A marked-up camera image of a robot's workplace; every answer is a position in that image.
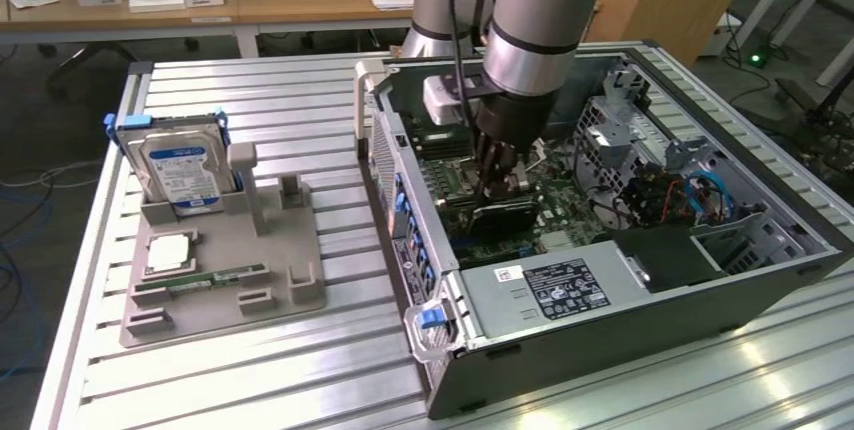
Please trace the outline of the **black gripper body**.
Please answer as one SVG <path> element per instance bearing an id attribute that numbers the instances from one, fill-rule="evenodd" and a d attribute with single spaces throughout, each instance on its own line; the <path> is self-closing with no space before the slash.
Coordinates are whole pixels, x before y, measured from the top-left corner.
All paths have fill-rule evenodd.
<path id="1" fill-rule="evenodd" d="M 555 93 L 522 96 L 499 93 L 480 98 L 475 123 L 495 141 L 512 146 L 531 146 L 544 131 L 555 106 Z"/>

